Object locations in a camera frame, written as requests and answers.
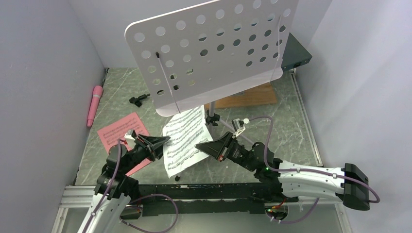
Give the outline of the white sheet music page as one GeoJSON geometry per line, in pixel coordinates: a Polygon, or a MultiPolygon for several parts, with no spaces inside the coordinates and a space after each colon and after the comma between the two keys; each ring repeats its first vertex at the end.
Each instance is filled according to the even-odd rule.
{"type": "Polygon", "coordinates": [[[164,168],[169,178],[209,156],[196,148],[199,143],[212,141],[203,105],[175,114],[162,133],[170,138],[163,147],[164,168]]]}

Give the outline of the pink sheet music page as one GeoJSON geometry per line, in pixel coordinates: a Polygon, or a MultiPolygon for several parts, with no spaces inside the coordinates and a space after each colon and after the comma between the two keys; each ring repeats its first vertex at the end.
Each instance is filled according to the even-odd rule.
{"type": "Polygon", "coordinates": [[[118,139],[125,140],[124,136],[129,130],[135,130],[138,134],[149,136],[149,132],[137,113],[131,113],[97,131],[107,154],[112,146],[117,145],[118,139]]]}

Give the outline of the lilac perforated music stand desk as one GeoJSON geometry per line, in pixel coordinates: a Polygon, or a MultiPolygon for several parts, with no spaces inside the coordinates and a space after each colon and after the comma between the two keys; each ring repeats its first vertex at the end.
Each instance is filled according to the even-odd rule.
{"type": "Polygon", "coordinates": [[[129,24],[125,40],[156,112],[180,112],[271,82],[296,0],[212,0],[129,24]]]}

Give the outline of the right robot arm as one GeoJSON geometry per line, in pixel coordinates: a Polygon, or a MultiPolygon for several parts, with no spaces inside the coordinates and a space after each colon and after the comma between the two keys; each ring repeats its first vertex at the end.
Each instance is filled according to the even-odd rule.
{"type": "Polygon", "coordinates": [[[370,209],[369,179],[355,164],[346,163],[343,168],[299,165],[275,158],[262,142],[247,150],[230,132],[195,147],[219,162],[229,159],[253,172],[256,179],[269,186],[268,196],[273,201],[314,197],[340,201],[354,210],[370,209]]]}

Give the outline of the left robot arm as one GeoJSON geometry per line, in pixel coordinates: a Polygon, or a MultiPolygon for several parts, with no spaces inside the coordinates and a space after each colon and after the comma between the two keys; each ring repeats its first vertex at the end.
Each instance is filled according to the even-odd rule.
{"type": "Polygon", "coordinates": [[[121,213],[141,196],[138,180],[127,173],[145,160],[154,162],[163,156],[168,136],[145,136],[129,130],[109,149],[109,155],[97,178],[94,194],[80,233],[109,233],[121,213]]]}

